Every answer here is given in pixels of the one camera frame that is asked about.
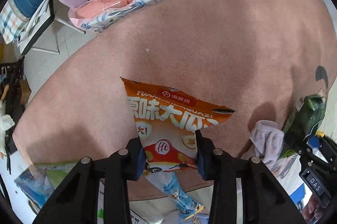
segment black cable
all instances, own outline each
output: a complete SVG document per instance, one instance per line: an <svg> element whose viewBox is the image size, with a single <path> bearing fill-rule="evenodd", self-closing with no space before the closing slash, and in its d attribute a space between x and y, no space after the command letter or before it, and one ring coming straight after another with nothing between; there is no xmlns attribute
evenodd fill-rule
<svg viewBox="0 0 337 224"><path fill-rule="evenodd" d="M1 174L0 174L0 185L1 185L1 188L2 188L3 193L4 193L4 195L5 195L5 199L7 200L7 202L8 202L8 204L9 204L10 208L12 208L11 200L9 199L9 195L8 195L8 192L7 192L7 188L6 188L6 185L5 185L5 183L4 183L3 179L2 179Z"/></svg>

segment white metal chair leg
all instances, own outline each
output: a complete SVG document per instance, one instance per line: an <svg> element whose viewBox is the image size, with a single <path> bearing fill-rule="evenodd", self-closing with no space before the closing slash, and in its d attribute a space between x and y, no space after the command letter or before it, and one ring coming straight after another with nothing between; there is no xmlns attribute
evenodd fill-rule
<svg viewBox="0 0 337 224"><path fill-rule="evenodd" d="M56 50L49 50L49 49L37 48L35 46L32 46L31 50L41 51L41 52L46 52L46 53L51 53L51 54L60 54L59 49L57 49L57 51L56 51Z"/></svg>
<svg viewBox="0 0 337 224"><path fill-rule="evenodd" d="M85 34L84 30L81 30L81 29L75 27L74 25L68 23L67 21L61 19L60 17L58 17L56 15L55 15L55 20L58 21L58 22L60 22L60 23L62 23L62 24L64 24L64 25L66 25L66 26L68 26L68 27L71 27L72 29L78 31L79 33Z"/></svg>

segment floral gift bag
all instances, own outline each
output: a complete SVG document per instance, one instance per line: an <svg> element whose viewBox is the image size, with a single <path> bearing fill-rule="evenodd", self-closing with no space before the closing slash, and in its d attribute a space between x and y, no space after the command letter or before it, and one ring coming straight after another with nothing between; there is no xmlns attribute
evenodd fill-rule
<svg viewBox="0 0 337 224"><path fill-rule="evenodd" d="M102 32L131 11L162 0L90 0L71 8L68 16L75 27Z"/></svg>

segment brown cardboard box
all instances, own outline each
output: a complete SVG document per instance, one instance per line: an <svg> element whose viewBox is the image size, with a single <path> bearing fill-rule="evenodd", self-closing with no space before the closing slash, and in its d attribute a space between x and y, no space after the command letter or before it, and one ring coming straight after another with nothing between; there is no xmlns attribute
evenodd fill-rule
<svg viewBox="0 0 337 224"><path fill-rule="evenodd" d="M28 103L28 99L29 99L30 93L32 93L32 91L29 88L27 80L20 80L20 86L21 86L20 105L24 105L24 104Z"/></svg>

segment haidilao logo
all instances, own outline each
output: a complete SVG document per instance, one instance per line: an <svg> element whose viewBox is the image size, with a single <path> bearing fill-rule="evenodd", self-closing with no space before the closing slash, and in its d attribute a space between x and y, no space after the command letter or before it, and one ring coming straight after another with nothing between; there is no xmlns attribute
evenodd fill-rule
<svg viewBox="0 0 337 224"><path fill-rule="evenodd" d="M156 143L155 147L158 154L166 155L170 151L170 145L165 140L160 140Z"/></svg>
<svg viewBox="0 0 337 224"><path fill-rule="evenodd" d="M167 91L163 91L163 96L166 97L166 98L170 98L171 97L171 94Z"/></svg>

